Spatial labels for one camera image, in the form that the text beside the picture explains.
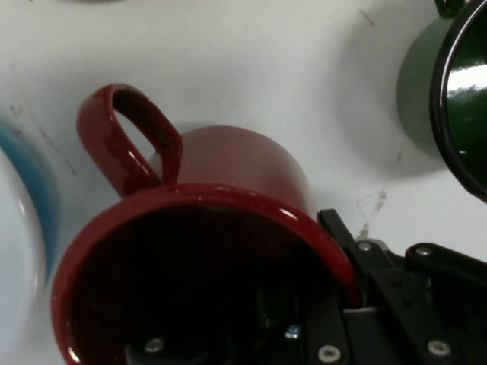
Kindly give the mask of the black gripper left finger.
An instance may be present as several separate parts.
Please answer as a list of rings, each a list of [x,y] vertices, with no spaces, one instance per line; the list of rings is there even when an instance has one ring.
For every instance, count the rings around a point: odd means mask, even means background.
[[[128,364],[350,364],[338,292],[295,297],[297,317],[251,338],[242,325],[211,349],[190,338],[149,338],[125,348]]]

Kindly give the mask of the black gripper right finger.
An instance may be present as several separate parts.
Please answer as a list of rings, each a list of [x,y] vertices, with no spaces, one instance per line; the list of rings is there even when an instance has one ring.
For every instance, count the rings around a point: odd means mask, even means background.
[[[360,305],[331,290],[317,314],[320,364],[484,364],[486,264],[433,243],[396,255],[379,240],[354,240],[333,209],[320,225],[359,277]]]

